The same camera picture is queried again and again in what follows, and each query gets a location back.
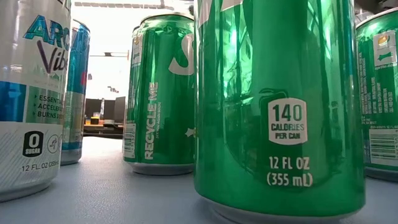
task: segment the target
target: arctic vibe can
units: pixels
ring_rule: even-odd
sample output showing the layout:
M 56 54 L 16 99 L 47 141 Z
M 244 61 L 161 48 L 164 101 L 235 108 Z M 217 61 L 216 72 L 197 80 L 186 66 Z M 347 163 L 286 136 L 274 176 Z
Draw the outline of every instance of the arctic vibe can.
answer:
M 90 30 L 74 19 L 65 97 L 61 165 L 74 164 L 81 158 L 89 51 Z
M 398 181 L 398 8 L 357 26 L 365 173 Z
M 0 202 L 45 189 L 59 170 L 70 6 L 0 2 Z
M 358 211 L 353 1 L 196 4 L 196 191 L 245 224 Z
M 193 170 L 193 18 L 150 16 L 133 37 L 124 160 L 133 171 L 177 175 Z

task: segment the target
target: aluminum can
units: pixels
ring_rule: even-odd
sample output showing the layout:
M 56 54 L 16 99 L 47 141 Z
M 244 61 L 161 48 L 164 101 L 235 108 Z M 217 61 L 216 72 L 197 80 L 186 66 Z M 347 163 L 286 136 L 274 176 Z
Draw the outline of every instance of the aluminum can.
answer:
M 196 4 L 196 191 L 245 224 L 358 211 L 353 1 Z
M 142 20 L 134 33 L 124 160 L 148 175 L 193 170 L 193 18 L 172 12 Z
M 358 24 L 358 77 L 366 175 L 398 181 L 398 8 Z
M 83 128 L 85 123 L 85 101 L 90 30 L 82 22 L 72 20 L 72 41 L 68 69 L 67 94 L 65 97 L 65 119 L 61 165 L 74 164 L 81 158 Z
M 70 6 L 0 2 L 0 202 L 41 191 L 58 173 Z

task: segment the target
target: gray table surface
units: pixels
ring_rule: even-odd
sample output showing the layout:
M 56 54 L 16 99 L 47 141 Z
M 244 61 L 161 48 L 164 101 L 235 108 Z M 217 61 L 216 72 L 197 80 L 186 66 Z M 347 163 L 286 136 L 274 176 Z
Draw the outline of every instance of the gray table surface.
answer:
M 61 167 L 47 190 L 0 203 L 0 223 L 231 223 L 195 192 L 192 175 L 134 174 L 121 148 L 122 140 L 85 137 L 80 163 Z M 398 223 L 398 184 L 374 179 L 366 184 L 366 206 L 333 223 Z

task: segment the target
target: green soda can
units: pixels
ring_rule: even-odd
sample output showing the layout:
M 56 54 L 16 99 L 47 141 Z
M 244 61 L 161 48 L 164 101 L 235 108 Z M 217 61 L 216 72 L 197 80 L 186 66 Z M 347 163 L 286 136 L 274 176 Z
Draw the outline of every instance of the green soda can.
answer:
M 148 175 L 193 170 L 193 17 L 172 12 L 142 20 L 133 33 L 124 160 Z
M 195 189 L 223 217 L 347 217 L 365 203 L 349 0 L 199 0 Z
M 398 8 L 357 26 L 366 175 L 398 181 Z

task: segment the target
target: can bottom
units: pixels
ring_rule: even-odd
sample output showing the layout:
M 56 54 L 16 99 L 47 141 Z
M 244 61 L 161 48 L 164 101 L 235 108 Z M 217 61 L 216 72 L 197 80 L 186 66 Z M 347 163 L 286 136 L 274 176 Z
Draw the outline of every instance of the can bottom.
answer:
M 38 184 L 35 186 L 24 187 L 22 189 L 16 191 L 8 191 L 4 193 L 0 193 L 0 202 L 7 202 L 9 200 L 18 199 L 21 197 L 26 197 L 32 194 L 36 194 L 45 190 L 51 184 L 51 180 L 48 182 L 44 182 L 43 184 Z
M 81 158 L 81 149 L 63 150 L 61 152 L 61 166 L 77 163 Z
M 206 201 L 212 204 L 212 208 L 214 212 L 233 223 L 241 223 L 241 224 L 260 224 L 260 223 L 286 223 L 286 224 L 299 224 L 299 223 L 334 223 L 337 220 L 341 220 L 343 218 L 354 215 L 359 212 L 357 211 L 346 213 L 342 215 L 335 215 L 330 217 L 297 217 L 297 216 L 286 216 L 286 215 L 268 215 L 257 212 L 249 212 L 245 210 L 241 210 L 238 208 L 232 208 L 226 205 L 222 205 L 220 203 L 214 202 L 208 198 L 203 197 Z
M 129 162 L 132 171 L 145 175 L 182 175 L 193 171 L 193 164 L 167 165 L 167 164 L 143 164 Z
M 365 167 L 365 174 L 376 179 L 398 182 L 398 171 Z

